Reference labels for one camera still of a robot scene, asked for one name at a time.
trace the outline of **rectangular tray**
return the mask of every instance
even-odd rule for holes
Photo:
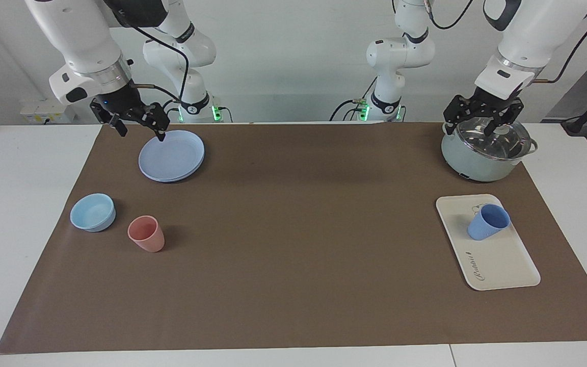
[[[468,235],[468,225],[485,204],[502,206],[498,198],[487,194],[436,200],[466,282],[476,291],[538,285],[540,274],[513,227],[513,213],[511,225],[488,239],[475,241]]]

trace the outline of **cooking pot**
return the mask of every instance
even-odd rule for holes
[[[469,119],[459,123],[452,135],[447,134],[443,124],[443,157],[466,179],[482,182],[503,179],[522,158],[538,150],[538,143],[517,121],[496,128],[487,137],[484,128],[490,121],[489,118]]]

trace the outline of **pink cup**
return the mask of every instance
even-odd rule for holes
[[[149,252],[158,252],[165,246],[165,234],[152,216],[133,220],[128,226],[128,238]]]

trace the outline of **blue cup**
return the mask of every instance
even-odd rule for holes
[[[503,207],[486,204],[468,226],[471,239],[481,241],[511,225],[511,218]]]

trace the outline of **white wall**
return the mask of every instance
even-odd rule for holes
[[[452,21],[465,3],[437,2],[437,21]],[[217,61],[200,72],[208,89],[231,107],[236,121],[328,119],[338,103],[361,97],[375,76],[365,60],[369,42],[400,35],[387,0],[186,0],[186,4],[196,27],[214,40],[219,51]],[[543,76],[555,76],[585,29],[587,20],[557,52]],[[473,81],[501,39],[482,15],[482,0],[476,0],[457,27],[431,32],[437,46],[434,62],[405,72],[403,103],[409,106],[408,121],[442,120],[442,111],[455,94],[472,93]],[[173,88],[145,64],[141,35],[126,29],[112,33],[126,57],[135,60],[137,82]],[[47,79],[63,60],[22,1],[0,0],[0,39],[42,93],[51,97]],[[522,94],[527,108],[521,120],[540,121],[585,70],[587,42],[559,84],[533,86]],[[154,91],[142,93],[145,102],[165,100]],[[94,121],[87,103],[81,103],[78,111],[84,121]],[[12,120],[1,119],[0,123]]]

